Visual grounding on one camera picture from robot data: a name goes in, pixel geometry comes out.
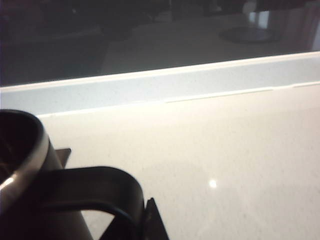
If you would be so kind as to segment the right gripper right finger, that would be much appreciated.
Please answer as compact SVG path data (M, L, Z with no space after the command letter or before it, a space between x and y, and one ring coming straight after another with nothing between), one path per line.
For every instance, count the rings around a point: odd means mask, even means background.
M139 226L128 225L125 219L116 216L100 238L102 240L168 240L169 236L156 201L150 198L142 213Z

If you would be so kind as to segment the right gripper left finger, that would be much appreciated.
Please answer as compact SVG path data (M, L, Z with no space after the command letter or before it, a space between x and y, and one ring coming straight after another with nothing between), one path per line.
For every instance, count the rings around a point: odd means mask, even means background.
M61 148L61 149L56 149L55 153L59 159L59 162L63 168L66 167L68 159L71 155L72 150L70 148Z

